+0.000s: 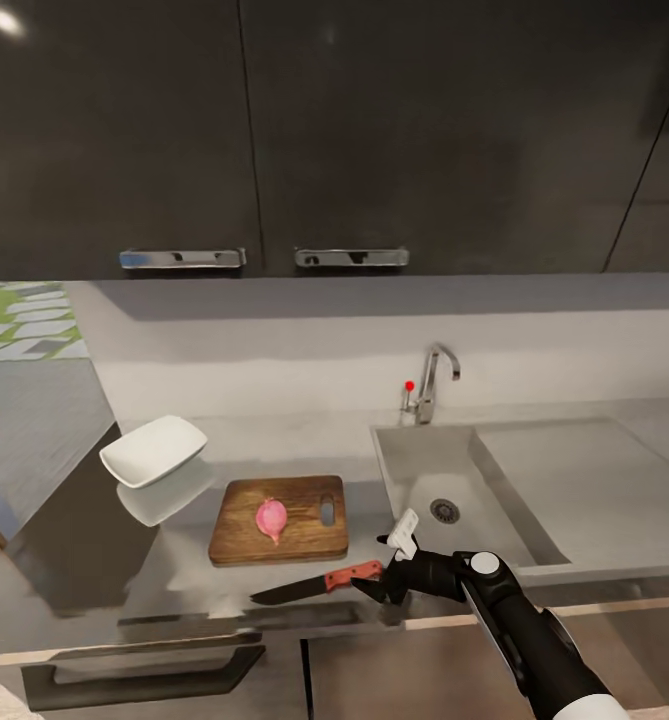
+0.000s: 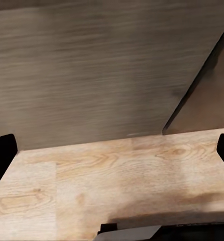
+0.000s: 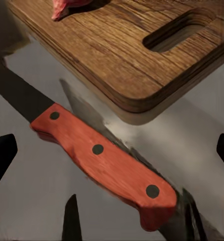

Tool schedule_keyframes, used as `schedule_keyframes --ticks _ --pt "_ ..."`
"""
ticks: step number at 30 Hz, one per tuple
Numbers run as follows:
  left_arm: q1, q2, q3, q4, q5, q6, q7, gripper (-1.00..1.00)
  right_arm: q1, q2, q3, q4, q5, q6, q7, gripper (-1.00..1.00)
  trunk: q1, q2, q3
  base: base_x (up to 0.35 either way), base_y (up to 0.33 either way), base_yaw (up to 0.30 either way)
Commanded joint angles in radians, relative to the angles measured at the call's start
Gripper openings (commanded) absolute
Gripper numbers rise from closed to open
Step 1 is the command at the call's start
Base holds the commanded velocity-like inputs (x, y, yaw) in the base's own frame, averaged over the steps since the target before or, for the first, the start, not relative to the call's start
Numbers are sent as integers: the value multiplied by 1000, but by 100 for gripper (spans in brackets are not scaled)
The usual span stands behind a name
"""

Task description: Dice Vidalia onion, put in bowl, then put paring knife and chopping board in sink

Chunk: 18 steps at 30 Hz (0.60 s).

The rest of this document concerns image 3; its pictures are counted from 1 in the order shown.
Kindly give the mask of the cutting board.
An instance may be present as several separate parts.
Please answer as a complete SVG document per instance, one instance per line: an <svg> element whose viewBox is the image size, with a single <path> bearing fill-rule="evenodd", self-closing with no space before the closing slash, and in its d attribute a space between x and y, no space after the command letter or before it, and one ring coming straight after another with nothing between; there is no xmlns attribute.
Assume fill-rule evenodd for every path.
<svg viewBox="0 0 224 241"><path fill-rule="evenodd" d="M224 54L224 0L93 0L52 18L53 0L8 7L119 107L146 112ZM153 47L204 26L166 52Z"/></svg>

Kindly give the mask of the parer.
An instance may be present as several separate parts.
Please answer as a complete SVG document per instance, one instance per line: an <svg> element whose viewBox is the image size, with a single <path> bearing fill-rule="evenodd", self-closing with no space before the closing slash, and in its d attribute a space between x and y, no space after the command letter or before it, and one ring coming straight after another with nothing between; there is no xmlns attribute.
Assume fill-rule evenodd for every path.
<svg viewBox="0 0 224 241"><path fill-rule="evenodd" d="M56 138L91 178L138 206L147 229L156 230L170 220L177 194L163 178L2 64L0 93L31 121L32 130Z"/></svg>

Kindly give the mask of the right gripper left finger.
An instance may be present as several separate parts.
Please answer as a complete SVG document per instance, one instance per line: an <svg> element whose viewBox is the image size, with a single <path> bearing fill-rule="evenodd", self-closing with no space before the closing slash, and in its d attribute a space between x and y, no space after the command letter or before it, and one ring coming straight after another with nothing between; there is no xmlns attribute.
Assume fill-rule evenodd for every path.
<svg viewBox="0 0 224 241"><path fill-rule="evenodd" d="M13 134L0 137L0 180L18 152Z"/></svg>

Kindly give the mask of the vidalia onion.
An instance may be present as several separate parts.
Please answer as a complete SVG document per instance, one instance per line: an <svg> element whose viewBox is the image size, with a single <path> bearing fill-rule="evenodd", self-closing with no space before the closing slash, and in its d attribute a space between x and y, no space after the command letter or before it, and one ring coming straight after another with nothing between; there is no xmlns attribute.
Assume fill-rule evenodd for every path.
<svg viewBox="0 0 224 241"><path fill-rule="evenodd" d="M91 3L93 0L53 0L54 11L52 18L58 20L65 8L82 7Z"/></svg>

